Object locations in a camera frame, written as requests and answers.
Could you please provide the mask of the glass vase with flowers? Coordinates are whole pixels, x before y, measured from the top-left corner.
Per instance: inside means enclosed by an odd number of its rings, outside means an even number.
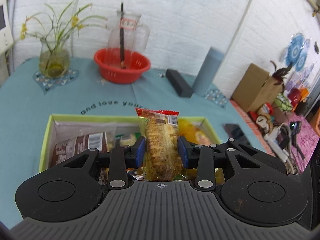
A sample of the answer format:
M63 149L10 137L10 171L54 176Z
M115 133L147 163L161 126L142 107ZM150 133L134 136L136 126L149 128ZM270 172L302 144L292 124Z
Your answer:
M92 7L91 3L69 15L72 5L72 2L68 3L57 13L46 3L48 12L39 11L27 16L21 25L20 41L30 37L41 43L39 71L44 77L53 79L67 72L71 62L67 42L73 34L80 34L80 31L86 28L107 28L105 16L85 15L84 12Z

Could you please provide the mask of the white water dispenser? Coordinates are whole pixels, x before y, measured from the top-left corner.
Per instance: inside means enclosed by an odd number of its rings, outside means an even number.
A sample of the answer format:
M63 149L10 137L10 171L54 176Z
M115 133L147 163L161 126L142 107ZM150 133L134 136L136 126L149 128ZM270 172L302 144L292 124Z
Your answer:
M1 76L3 80L14 72L12 52L14 9L15 0L1 0Z

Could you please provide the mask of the brown cardboard box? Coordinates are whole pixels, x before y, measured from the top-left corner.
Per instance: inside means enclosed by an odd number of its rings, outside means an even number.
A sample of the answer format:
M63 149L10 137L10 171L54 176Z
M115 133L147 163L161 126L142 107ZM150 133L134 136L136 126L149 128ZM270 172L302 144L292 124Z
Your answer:
M272 104L283 86L268 71L250 64L231 99L243 111L256 112L264 103Z

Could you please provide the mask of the green cardboard box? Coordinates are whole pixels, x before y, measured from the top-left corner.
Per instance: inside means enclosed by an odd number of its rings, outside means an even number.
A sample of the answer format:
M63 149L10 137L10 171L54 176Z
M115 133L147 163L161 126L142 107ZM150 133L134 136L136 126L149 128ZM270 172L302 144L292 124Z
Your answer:
M115 137L119 134L140 133L139 117L130 116L80 116L80 115L52 115L44 135L40 170L50 168L54 146L62 141L81 135L106 132L113 146Z

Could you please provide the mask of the brown label clear snack pack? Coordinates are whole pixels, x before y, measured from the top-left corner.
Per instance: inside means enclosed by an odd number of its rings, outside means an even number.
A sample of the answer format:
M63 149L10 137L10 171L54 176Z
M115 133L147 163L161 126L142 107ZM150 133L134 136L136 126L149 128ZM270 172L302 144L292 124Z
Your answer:
M100 153L108 152L113 146L106 132L92 133L73 137L57 143L54 146L50 166L53 167L90 148L96 148Z

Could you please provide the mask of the teal heart-print tablecloth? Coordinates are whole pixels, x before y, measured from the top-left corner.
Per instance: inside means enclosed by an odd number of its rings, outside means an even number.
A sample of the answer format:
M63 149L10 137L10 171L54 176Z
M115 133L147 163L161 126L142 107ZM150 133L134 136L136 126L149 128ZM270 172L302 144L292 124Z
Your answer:
M38 60L21 64L1 87L1 222L8 228L22 219L15 192L37 174L43 137L51 114L134 116L137 107L178 111L180 116L203 116L221 141L227 123L238 124L251 145L262 144L231 104L221 108L199 95L179 97L161 71L151 69L130 85L104 81L94 61L72 59L79 77L48 92L33 80Z

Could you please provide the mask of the black rectangular case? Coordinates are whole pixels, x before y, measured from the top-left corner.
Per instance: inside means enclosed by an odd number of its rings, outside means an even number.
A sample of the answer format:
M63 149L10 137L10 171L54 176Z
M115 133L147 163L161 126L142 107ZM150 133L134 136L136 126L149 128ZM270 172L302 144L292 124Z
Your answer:
M178 96L182 98L191 98L193 95L192 88L185 81L183 76L176 70L167 69L165 76L171 83L172 87L178 94Z

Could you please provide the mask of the smartphone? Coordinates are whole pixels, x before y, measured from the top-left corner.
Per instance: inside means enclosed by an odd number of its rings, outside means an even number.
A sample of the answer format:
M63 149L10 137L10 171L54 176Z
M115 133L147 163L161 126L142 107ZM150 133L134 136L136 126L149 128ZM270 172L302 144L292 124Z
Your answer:
M223 128L230 138L240 141L247 146L252 146L238 124L224 124Z

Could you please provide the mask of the yellow chips bag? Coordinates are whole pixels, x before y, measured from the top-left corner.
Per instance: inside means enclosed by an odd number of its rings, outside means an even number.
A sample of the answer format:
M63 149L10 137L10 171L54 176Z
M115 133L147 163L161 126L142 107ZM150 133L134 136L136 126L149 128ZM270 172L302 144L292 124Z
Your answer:
M187 141L198 145L209 146L212 142L206 134L197 126L185 119L178 120L179 135L184 136Z

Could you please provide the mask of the blue wall decoration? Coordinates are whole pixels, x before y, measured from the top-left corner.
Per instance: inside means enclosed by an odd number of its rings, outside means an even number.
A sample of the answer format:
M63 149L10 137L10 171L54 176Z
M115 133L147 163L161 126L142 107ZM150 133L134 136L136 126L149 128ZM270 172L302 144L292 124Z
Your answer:
M286 66L292 66L296 72L301 72L305 66L310 46L311 40L305 38L302 33L293 35L284 53Z

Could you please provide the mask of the green peas snack packet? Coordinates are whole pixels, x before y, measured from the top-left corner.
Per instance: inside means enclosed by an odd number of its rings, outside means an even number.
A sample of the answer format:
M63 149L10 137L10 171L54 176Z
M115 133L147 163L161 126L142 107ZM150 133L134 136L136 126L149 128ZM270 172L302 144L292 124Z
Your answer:
M133 146L139 137L140 137L139 132L131 133L127 135L119 134L119 135L116 135L115 137L114 145L115 146L126 146L126 145Z

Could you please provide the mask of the grey cylinder bottle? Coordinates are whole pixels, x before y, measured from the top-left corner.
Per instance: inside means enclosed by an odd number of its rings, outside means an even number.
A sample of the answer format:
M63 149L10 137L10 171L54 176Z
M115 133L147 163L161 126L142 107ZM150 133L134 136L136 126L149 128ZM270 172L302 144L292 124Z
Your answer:
M206 93L219 70L224 56L221 51L210 47L192 86L195 94L203 96Z

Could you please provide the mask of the glass pitcher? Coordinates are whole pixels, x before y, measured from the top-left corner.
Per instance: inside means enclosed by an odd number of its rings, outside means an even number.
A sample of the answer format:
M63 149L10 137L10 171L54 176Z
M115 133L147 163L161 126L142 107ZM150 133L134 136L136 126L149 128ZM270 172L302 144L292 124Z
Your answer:
M121 26L124 29L124 49L143 52L148 43L150 28L140 21L141 15L124 12ZM108 39L108 48L120 48L120 10L117 11L114 26Z

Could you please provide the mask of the yellow biscuit roll packet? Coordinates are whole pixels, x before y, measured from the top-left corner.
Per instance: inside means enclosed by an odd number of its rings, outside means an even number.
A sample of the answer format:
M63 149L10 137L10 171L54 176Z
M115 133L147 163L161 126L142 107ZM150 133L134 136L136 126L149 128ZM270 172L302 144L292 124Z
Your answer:
M187 171L178 153L176 111L136 108L140 131L146 139L144 179L149 181L186 180Z

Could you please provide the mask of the red plastic basket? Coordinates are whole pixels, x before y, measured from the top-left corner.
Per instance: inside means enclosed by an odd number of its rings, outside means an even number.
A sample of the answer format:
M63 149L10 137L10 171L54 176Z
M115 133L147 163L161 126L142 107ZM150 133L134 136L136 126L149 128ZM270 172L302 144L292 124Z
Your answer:
M134 83L151 67L150 60L136 51L125 50L123 60L119 48L100 49L93 59L101 77L118 84Z

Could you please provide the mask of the black stirring stick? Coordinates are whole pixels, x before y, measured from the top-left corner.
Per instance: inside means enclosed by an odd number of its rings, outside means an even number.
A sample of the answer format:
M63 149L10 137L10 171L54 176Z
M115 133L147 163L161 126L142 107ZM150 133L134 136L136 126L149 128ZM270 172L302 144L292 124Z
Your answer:
M120 5L120 32L119 32L119 38L120 38L120 67L121 69L125 69L125 49L124 49L124 29L121 26L122 20L124 16L124 2L121 2Z

